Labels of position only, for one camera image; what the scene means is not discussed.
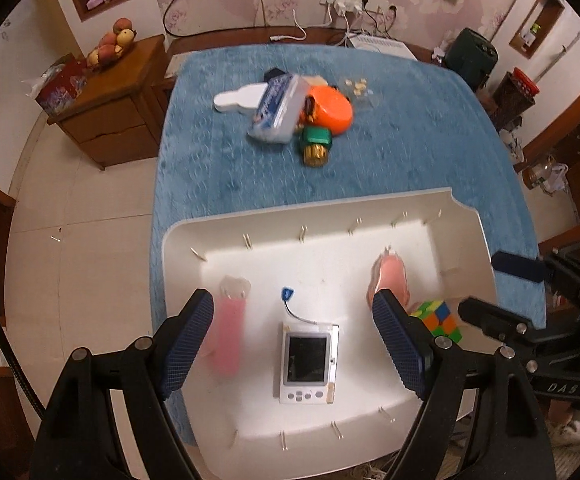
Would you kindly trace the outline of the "multicolour puzzle cube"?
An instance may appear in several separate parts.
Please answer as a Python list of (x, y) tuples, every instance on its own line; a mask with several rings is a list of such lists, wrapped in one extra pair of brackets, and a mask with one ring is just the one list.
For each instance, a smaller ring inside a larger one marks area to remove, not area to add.
[(456, 316), (450, 311), (450, 307), (442, 300), (424, 301), (417, 304), (410, 312), (410, 316), (419, 318), (430, 330), (434, 337), (445, 336), (455, 344), (462, 339), (461, 331)]

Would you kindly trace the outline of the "pink peach-shaped toy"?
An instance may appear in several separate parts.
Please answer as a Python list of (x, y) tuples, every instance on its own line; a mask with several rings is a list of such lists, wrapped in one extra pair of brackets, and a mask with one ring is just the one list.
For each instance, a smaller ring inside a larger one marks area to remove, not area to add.
[(372, 308), (375, 294), (382, 289), (389, 289), (404, 308), (408, 306), (410, 292), (406, 266), (403, 259), (391, 247), (386, 247), (372, 265), (367, 290), (369, 308)]

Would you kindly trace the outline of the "pink stick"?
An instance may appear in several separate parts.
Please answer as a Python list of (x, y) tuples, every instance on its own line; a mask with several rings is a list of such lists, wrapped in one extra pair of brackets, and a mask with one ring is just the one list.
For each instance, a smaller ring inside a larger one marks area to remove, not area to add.
[(250, 291), (251, 283), (245, 278), (226, 275), (219, 283), (205, 349), (212, 370), (220, 376), (232, 377), (239, 372)]

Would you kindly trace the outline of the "white toy camera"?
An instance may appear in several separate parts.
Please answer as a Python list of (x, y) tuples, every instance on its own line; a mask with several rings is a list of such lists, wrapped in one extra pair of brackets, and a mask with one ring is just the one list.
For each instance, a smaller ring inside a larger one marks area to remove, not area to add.
[(282, 325), (279, 401), (281, 404), (333, 404), (340, 327), (334, 324)]

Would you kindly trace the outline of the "green gold perfume bottle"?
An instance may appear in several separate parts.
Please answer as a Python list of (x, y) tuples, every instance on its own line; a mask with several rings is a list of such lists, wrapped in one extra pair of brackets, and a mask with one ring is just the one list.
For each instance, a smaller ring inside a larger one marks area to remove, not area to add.
[(325, 127), (306, 126), (299, 135), (299, 150), (303, 164), (319, 168), (325, 166), (332, 146), (332, 133)]

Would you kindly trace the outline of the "clear box yellow pieces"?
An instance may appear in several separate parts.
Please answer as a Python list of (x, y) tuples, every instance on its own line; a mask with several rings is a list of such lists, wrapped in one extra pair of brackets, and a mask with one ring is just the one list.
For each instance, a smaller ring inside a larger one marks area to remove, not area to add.
[(379, 96), (363, 77), (341, 77), (337, 81), (339, 91), (351, 102), (354, 110), (372, 110), (379, 104)]

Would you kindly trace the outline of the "clear box blue label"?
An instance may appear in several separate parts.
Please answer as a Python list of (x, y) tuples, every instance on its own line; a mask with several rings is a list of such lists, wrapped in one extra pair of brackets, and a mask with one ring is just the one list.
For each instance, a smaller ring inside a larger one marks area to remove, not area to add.
[(263, 143), (290, 143), (304, 110), (309, 88), (309, 83), (296, 74), (271, 78), (247, 131), (249, 137)]

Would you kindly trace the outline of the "orange round case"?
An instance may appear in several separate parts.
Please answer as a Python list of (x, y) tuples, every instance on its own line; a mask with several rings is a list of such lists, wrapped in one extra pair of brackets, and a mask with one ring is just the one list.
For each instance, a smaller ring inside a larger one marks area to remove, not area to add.
[(328, 129), (333, 136), (340, 136), (351, 127), (354, 108), (348, 98), (330, 86), (311, 86), (308, 89), (301, 123)]

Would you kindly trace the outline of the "white bottle-shaped plastic piece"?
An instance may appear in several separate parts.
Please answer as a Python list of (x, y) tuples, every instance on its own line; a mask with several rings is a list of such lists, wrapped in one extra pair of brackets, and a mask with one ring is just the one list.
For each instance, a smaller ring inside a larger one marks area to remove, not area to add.
[(268, 84), (246, 84), (237, 90), (220, 92), (214, 96), (213, 107), (216, 112), (238, 112), (242, 115), (252, 116), (267, 90)]

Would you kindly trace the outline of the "beige rectangular box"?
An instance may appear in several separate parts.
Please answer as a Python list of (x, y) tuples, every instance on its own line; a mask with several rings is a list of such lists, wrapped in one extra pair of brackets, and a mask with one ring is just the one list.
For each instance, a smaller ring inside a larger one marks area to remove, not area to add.
[(322, 76), (304, 76), (303, 79), (310, 86), (327, 86), (329, 84)]

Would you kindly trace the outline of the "black power adapter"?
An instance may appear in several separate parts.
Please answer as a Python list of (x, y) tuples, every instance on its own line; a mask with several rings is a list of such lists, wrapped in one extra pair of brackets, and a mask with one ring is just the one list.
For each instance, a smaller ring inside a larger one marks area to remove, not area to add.
[(267, 72), (264, 74), (264, 81), (269, 82), (272, 79), (275, 79), (275, 78), (283, 76), (283, 75), (285, 75), (284, 70), (281, 70), (278, 67), (274, 67), (274, 68), (271, 68), (270, 70), (267, 70)]

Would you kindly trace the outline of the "white plastic tray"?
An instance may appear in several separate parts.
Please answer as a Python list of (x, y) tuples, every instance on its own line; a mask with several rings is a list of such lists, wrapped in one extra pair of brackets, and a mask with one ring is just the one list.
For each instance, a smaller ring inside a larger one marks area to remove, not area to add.
[(368, 304), (385, 256), (403, 261), (413, 304), (496, 296), (479, 214), (447, 188), (225, 214), (167, 231), (168, 310), (199, 288), (215, 304), (183, 384), (212, 474), (312, 477), (404, 443), (420, 402)]

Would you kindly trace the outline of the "dark waste bin red lid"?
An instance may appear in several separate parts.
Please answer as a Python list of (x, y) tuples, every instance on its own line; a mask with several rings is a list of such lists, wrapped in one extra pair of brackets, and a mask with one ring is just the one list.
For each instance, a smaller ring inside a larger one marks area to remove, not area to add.
[(496, 108), (491, 121), (495, 129), (503, 129), (534, 106), (538, 93), (540, 88), (523, 70), (514, 67), (507, 72), (492, 95)]

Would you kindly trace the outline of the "dark green heater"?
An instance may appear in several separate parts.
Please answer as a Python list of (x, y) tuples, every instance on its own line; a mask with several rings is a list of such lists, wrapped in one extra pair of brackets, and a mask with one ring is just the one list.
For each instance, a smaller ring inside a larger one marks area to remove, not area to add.
[(497, 62), (495, 47), (470, 28), (461, 30), (443, 58), (443, 66), (459, 75), (474, 92), (488, 81)]

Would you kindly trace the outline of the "blue fluffy table cloth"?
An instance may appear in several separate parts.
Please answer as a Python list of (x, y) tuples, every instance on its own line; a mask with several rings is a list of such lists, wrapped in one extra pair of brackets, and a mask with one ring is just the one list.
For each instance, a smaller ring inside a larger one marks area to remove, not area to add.
[[(278, 67), (337, 84), (363, 77), (379, 96), (356, 110), (329, 162), (306, 167), (296, 143), (249, 137), (251, 118), (214, 110), (216, 94), (260, 81)], [(166, 306), (162, 242), (175, 224), (262, 209), (447, 188), (476, 210), (488, 251), (538, 254), (534, 226), (508, 152), (465, 81), (450, 70), (377, 52), (325, 46), (242, 46), (199, 51), (183, 63), (167, 109), (152, 216), (152, 318)], [(540, 285), (495, 272), (494, 304), (545, 322)], [(183, 387), (166, 403), (183, 441), (195, 441)]]

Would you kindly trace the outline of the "wooden side cabinet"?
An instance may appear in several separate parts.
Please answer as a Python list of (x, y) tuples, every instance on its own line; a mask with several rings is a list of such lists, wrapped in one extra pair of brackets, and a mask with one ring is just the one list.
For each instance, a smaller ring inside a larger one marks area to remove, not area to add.
[(165, 37), (141, 39), (114, 65), (93, 73), (58, 125), (101, 169), (159, 154), (165, 108), (153, 86), (168, 65)]

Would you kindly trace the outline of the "red tissue box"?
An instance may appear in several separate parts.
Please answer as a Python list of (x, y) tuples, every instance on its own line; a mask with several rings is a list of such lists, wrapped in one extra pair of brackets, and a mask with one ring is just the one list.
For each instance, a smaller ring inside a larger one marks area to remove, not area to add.
[(35, 101), (49, 115), (60, 115), (71, 107), (87, 84), (88, 66), (84, 58), (66, 54), (41, 76)]

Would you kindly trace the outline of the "white set-top box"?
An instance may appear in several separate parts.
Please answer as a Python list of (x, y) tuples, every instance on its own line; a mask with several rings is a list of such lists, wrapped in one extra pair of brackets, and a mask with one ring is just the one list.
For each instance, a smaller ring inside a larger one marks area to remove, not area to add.
[(417, 61), (416, 56), (410, 51), (409, 47), (401, 41), (368, 35), (349, 35), (347, 39), (351, 46), (358, 50), (378, 52), (384, 55)]

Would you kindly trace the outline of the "fruit pile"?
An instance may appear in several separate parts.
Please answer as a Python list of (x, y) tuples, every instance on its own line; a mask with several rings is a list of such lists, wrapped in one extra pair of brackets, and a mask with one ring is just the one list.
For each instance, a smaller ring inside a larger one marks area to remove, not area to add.
[(99, 44), (88, 53), (86, 63), (92, 70), (99, 70), (116, 63), (129, 51), (136, 39), (137, 32), (129, 18), (119, 18), (112, 29), (99, 41)]

